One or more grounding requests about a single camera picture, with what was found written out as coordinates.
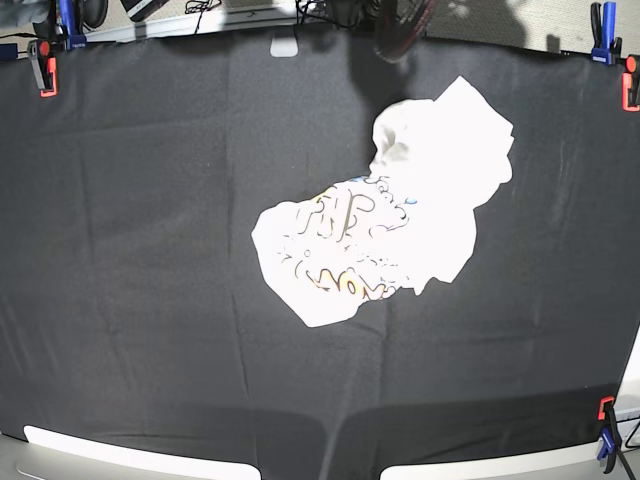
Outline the white printed t-shirt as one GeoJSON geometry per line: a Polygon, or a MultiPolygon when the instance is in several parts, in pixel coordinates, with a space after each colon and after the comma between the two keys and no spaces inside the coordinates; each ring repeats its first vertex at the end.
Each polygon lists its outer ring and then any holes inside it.
{"type": "Polygon", "coordinates": [[[266,284],[313,328],[454,281],[474,252],[476,209],[511,180],[512,131],[464,78],[387,107],[366,175],[260,214],[252,240],[266,284]]]}

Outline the black table cloth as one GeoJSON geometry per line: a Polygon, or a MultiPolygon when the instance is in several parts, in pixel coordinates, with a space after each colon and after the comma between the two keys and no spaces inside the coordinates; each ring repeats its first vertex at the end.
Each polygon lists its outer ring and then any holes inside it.
{"type": "Polygon", "coordinates": [[[269,479],[569,447],[639,326],[639,118],[617,70],[430,40],[406,70],[305,29],[98,46],[42,98],[1,66],[1,429],[239,461],[269,479]],[[383,108],[466,78],[514,126],[452,284],[310,329],[259,213],[362,175],[383,108]]]}

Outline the blue clamp far left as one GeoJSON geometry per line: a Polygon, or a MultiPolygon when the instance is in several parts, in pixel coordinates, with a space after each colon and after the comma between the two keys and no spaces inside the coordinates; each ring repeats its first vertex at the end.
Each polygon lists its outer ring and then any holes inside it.
{"type": "Polygon", "coordinates": [[[85,48],[87,45],[83,32],[82,9],[82,1],[58,0],[56,2],[57,29],[66,50],[85,48]]]}

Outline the red black clamp far left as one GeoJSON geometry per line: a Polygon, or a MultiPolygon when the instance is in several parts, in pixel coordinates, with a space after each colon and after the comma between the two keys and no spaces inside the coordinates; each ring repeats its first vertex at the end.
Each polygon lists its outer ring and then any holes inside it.
{"type": "Polygon", "coordinates": [[[57,63],[51,44],[46,40],[32,40],[27,48],[36,85],[42,98],[54,97],[58,93],[57,63]]]}

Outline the red black clamp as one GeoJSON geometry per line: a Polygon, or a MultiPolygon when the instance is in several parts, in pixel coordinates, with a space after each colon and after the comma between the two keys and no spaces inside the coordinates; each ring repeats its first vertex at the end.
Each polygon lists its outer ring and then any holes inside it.
{"type": "Polygon", "coordinates": [[[622,75],[622,108],[628,112],[639,111],[639,56],[629,55],[622,75]]]}
{"type": "Polygon", "coordinates": [[[27,48],[36,85],[42,98],[54,97],[58,93],[57,63],[51,44],[46,40],[32,40],[27,48]]]}

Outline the blue clamp far right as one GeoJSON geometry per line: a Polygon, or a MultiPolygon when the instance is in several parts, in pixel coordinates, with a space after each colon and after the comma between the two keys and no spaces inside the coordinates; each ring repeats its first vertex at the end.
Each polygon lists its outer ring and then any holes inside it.
{"type": "Polygon", "coordinates": [[[615,35],[616,3],[593,2],[590,5],[590,22],[594,45],[591,50],[593,61],[614,65],[621,54],[622,39],[615,35]]]}

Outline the red black clamp far right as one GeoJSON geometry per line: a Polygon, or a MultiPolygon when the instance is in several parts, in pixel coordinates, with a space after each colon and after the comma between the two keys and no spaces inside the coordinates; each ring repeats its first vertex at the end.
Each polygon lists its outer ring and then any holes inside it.
{"type": "Polygon", "coordinates": [[[622,75],[622,108],[628,112],[639,111],[639,56],[629,55],[622,75]]]}

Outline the red blue clamp near right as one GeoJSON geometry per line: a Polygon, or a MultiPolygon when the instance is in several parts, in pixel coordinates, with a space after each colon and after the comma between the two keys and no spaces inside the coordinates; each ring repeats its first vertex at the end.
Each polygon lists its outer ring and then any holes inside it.
{"type": "Polygon", "coordinates": [[[608,396],[600,400],[598,420],[601,422],[600,440],[602,445],[597,455],[599,462],[604,461],[604,474],[610,474],[616,464],[620,435],[614,410],[615,397],[608,396]]]}

